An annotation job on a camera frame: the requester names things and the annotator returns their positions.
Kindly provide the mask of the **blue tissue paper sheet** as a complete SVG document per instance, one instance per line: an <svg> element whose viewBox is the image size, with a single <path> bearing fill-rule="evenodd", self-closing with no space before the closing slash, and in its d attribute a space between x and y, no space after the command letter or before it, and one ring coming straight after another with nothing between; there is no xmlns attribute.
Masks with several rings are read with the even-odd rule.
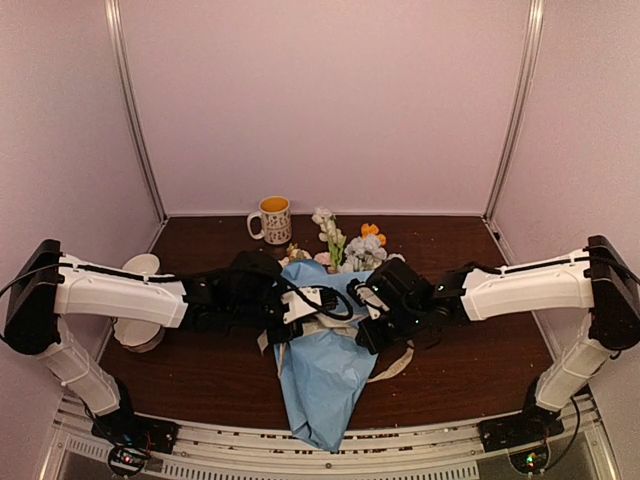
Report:
<svg viewBox="0 0 640 480"><path fill-rule="evenodd" d="M317 449L338 452L377 357L331 329L273 350L292 435Z"/></svg>

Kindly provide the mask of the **pink fake flower stem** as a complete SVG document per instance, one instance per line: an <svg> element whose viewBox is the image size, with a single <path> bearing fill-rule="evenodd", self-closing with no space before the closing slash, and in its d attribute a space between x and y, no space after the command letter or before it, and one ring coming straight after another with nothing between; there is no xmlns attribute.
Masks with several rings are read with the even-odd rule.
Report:
<svg viewBox="0 0 640 480"><path fill-rule="evenodd" d="M328 251L317 253L314 260L324 267L332 267L331 254Z"/></svg>

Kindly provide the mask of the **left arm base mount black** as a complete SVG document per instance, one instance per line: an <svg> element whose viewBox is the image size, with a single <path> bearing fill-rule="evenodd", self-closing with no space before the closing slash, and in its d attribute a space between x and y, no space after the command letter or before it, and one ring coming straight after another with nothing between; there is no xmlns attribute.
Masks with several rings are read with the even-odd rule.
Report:
<svg viewBox="0 0 640 480"><path fill-rule="evenodd" d="M120 394L118 408L105 415L96 415L82 401L85 414L92 421L91 434L107 440L112 448L107 466L117 478L129 479L139 474L152 458L152 453L171 454L179 426L168 420L135 413L127 387L115 379Z"/></svg>

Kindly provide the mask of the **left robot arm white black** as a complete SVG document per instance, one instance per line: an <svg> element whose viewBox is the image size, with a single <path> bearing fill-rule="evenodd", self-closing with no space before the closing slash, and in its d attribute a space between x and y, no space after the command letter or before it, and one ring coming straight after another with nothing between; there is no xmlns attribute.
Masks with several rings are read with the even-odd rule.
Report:
<svg viewBox="0 0 640 480"><path fill-rule="evenodd" d="M3 340L38 357L106 429L123 444L137 442L144 424L126 389L102 370L64 326L66 315L131 319L163 328L229 332L257 328L273 343L301 335L289 319L280 264L262 253L242 252L226 268L187 275L128 272L64 254L45 240L5 287L9 303Z"/></svg>

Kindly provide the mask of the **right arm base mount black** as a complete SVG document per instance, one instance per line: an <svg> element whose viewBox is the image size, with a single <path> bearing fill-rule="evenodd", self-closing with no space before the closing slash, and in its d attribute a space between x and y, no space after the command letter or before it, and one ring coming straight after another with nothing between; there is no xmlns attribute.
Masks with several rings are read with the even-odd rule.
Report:
<svg viewBox="0 0 640 480"><path fill-rule="evenodd" d="M483 420L478 424L485 452L540 442L564 432L564 426L559 420L560 412L546 410L536 404L538 380L536 377L530 384L521 412Z"/></svg>

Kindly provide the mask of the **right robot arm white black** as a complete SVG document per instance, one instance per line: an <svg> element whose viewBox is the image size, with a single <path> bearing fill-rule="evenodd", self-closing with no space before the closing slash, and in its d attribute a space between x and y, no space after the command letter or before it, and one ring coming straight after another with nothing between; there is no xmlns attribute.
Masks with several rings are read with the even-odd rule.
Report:
<svg viewBox="0 0 640 480"><path fill-rule="evenodd" d="M347 292L369 315L358 345L380 353L421 330L448 322L472 323L508 314L580 309L586 318L567 347L530 386L513 419L519 440L535 440L616 352L639 342L639 279L609 240L591 236L586 247L548 260L488 267L470 262L430 283L406 262L388 260Z"/></svg>

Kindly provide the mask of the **orange fake flower stem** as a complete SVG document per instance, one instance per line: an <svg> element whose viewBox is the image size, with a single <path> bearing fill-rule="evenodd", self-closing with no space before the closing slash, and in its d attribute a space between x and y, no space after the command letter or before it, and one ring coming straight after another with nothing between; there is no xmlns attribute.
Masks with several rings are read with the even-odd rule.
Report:
<svg viewBox="0 0 640 480"><path fill-rule="evenodd" d="M380 231L376 224L364 223L360 228L361 238L366 240L368 237L377 238L381 246L385 246L387 243L386 236Z"/></svg>

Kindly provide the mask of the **white small fake flower stem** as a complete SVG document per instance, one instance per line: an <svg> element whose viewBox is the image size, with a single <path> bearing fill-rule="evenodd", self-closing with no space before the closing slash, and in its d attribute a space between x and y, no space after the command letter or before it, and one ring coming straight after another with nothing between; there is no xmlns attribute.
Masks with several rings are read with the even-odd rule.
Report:
<svg viewBox="0 0 640 480"><path fill-rule="evenodd" d="M334 270L342 264L346 237L337 226L337 217L325 207L316 207L312 221L320 228L319 239L328 246L330 264Z"/></svg>

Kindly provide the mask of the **floral mug yellow inside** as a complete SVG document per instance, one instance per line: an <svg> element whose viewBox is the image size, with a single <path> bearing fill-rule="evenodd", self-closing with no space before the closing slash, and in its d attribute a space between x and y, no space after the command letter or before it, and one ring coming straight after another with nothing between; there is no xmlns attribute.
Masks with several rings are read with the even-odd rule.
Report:
<svg viewBox="0 0 640 480"><path fill-rule="evenodd" d="M252 229L252 222L260 220L260 230ZM266 197L259 203L259 209L248 215L247 230L254 240L263 240L277 246L288 243L292 238L290 202L282 196Z"/></svg>

